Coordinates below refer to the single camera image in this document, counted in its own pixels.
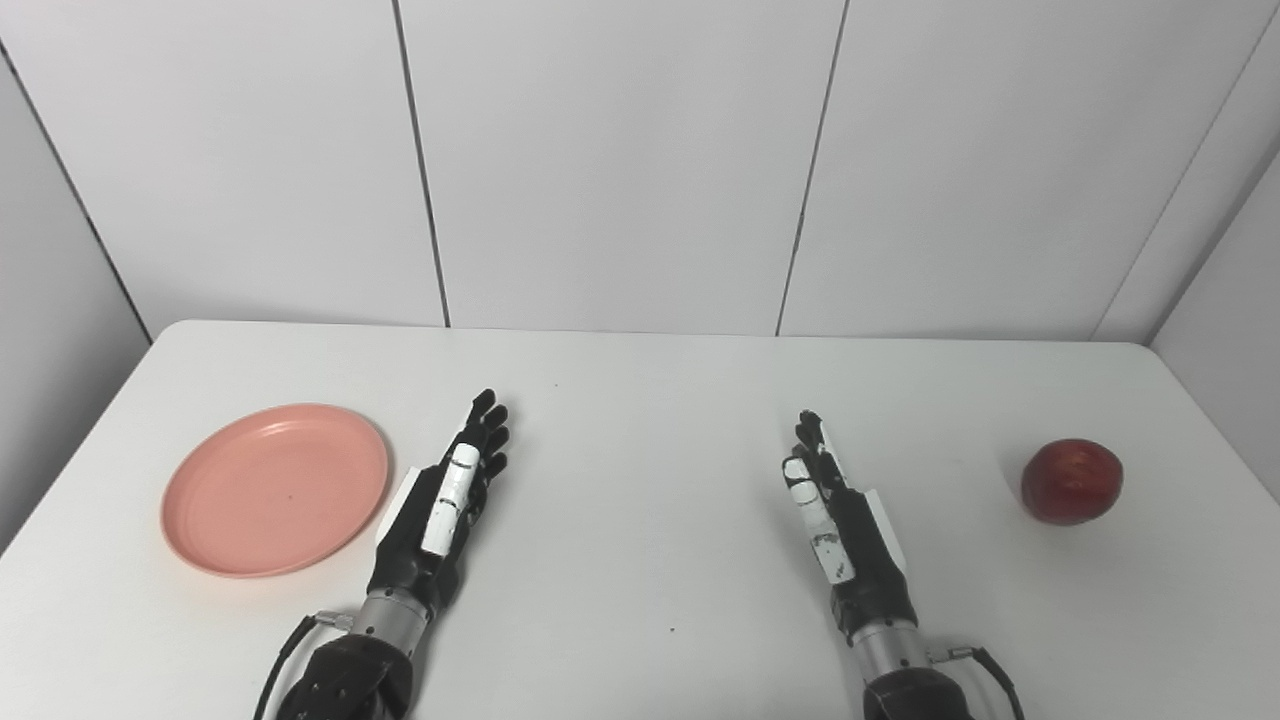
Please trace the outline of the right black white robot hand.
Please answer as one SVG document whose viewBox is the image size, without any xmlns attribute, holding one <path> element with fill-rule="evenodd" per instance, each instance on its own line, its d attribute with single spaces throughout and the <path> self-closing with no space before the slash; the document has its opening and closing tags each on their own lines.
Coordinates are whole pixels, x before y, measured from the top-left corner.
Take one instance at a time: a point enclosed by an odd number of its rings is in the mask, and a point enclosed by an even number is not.
<svg viewBox="0 0 1280 720">
<path fill-rule="evenodd" d="M 919 625 L 905 555 L 876 489 L 850 486 L 823 419 L 799 414 L 782 478 L 806 542 L 831 585 L 836 625 L 849 643 L 870 625 Z"/>
</svg>

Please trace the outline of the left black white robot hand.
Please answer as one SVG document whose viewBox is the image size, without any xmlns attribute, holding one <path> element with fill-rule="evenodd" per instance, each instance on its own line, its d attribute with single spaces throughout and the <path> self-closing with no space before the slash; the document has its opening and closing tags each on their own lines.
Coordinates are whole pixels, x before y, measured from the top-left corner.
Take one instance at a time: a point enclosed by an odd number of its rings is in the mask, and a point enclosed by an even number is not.
<svg viewBox="0 0 1280 720">
<path fill-rule="evenodd" d="M 461 556 L 508 464 L 508 415 L 495 391 L 484 389 L 442 459 L 407 477 L 378 530 L 369 594 L 407 594 L 430 615 L 453 603 Z"/>
</svg>

